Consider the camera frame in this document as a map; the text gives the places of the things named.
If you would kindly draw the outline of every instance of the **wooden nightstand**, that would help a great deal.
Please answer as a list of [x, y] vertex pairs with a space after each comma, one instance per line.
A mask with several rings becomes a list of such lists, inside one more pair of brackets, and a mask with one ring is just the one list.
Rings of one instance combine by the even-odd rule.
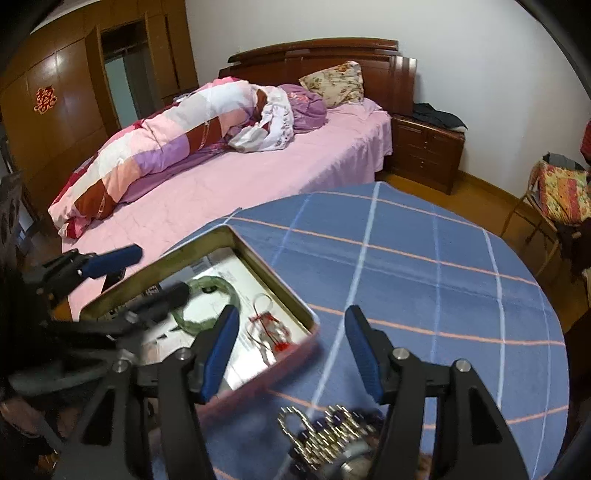
[[464, 134], [392, 116], [393, 155], [384, 170], [422, 183], [446, 194], [452, 192], [464, 148]]

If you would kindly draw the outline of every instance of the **floral pillow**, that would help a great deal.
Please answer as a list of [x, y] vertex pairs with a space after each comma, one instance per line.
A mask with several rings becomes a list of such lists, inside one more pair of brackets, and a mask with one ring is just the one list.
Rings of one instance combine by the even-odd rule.
[[328, 108], [363, 101], [361, 65], [356, 61], [349, 60], [336, 67], [310, 73], [300, 79], [300, 84], [318, 93]]
[[544, 214], [565, 225], [577, 225], [591, 216], [586, 172], [539, 163], [538, 188]]

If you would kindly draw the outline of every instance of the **purple pillow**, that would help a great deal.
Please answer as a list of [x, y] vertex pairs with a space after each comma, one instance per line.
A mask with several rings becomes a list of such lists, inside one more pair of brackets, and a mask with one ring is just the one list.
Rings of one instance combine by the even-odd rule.
[[326, 105], [320, 95], [291, 83], [280, 85], [280, 88], [287, 92], [287, 98], [294, 112], [295, 133], [306, 133], [326, 123]]

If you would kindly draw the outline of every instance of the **wooden headboard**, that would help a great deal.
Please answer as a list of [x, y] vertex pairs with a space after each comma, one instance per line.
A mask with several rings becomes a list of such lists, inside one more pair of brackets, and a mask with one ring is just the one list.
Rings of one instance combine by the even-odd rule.
[[403, 57], [397, 40], [381, 38], [319, 38], [237, 53], [219, 77], [234, 76], [259, 85], [298, 84], [309, 73], [357, 61], [365, 96], [390, 113], [413, 112], [417, 61]]

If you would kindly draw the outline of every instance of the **blue tablecloth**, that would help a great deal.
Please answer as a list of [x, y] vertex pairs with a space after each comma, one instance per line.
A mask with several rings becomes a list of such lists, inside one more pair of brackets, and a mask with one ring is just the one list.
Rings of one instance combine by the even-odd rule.
[[[558, 318], [525, 265], [479, 226], [385, 183], [298, 195], [212, 222], [232, 225], [320, 318], [320, 349], [306, 365], [206, 431], [220, 479], [285, 472], [281, 406], [313, 417], [341, 403], [373, 407], [344, 337], [343, 311], [423, 360], [467, 358], [511, 426], [531, 478], [547, 474], [566, 427], [569, 380]], [[432, 449], [429, 401], [423, 451]], [[160, 477], [162, 465], [155, 465]]]

